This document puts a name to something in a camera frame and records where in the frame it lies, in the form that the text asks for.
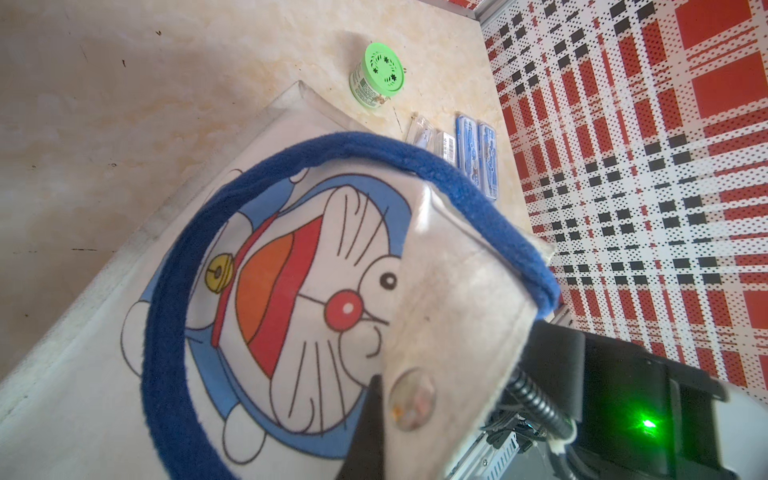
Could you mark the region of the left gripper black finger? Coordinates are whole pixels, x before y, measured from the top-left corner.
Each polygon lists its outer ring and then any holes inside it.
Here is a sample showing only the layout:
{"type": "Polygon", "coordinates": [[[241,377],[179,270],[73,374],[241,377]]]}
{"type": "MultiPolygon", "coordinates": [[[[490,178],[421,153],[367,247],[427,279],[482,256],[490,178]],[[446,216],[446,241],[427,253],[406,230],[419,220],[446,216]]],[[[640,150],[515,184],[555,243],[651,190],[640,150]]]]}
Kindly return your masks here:
{"type": "Polygon", "coordinates": [[[374,375],[337,480],[385,479],[385,425],[382,376],[374,375]]]}

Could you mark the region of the white canvas cartoon bag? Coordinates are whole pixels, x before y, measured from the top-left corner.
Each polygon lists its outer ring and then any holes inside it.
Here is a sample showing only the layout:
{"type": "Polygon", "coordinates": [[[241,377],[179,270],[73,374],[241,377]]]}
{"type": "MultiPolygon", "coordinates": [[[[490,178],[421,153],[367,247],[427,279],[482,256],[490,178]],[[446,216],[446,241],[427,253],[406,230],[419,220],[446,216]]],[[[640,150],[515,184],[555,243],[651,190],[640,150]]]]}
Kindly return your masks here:
{"type": "Polygon", "coordinates": [[[559,297],[550,247],[303,83],[184,185],[1,387],[5,479],[443,479],[559,297]]]}

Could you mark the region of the clear compass case small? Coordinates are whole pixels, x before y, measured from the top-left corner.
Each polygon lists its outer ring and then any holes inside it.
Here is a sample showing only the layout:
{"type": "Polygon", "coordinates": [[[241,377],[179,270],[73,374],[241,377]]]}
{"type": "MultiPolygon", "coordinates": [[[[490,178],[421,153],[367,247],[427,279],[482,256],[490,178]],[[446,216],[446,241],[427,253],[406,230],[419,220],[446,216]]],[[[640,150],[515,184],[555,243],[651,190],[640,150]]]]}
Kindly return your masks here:
{"type": "Polygon", "coordinates": [[[456,139],[448,132],[438,130],[433,139],[433,153],[452,165],[457,166],[456,139]]]}

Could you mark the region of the clear compass case grey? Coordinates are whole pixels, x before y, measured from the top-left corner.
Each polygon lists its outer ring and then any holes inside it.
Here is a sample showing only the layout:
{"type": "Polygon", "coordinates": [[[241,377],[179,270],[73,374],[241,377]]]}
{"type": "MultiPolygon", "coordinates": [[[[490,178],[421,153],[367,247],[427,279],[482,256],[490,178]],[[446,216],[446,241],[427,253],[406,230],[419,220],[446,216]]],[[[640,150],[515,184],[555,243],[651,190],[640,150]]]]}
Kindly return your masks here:
{"type": "Polygon", "coordinates": [[[411,116],[406,134],[406,142],[408,144],[430,151],[434,134],[435,128],[426,117],[418,113],[414,113],[411,116]]]}

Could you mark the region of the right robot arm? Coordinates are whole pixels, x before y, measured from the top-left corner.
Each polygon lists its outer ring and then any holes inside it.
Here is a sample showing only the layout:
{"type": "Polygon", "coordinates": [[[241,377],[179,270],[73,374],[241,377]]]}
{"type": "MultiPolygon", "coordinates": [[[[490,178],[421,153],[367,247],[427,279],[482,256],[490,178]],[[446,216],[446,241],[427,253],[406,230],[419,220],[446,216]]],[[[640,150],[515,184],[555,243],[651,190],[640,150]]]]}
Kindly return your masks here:
{"type": "Polygon", "coordinates": [[[708,372],[643,347],[534,324],[483,424],[487,443],[549,451],[559,479],[763,479],[767,408],[708,372]]]}

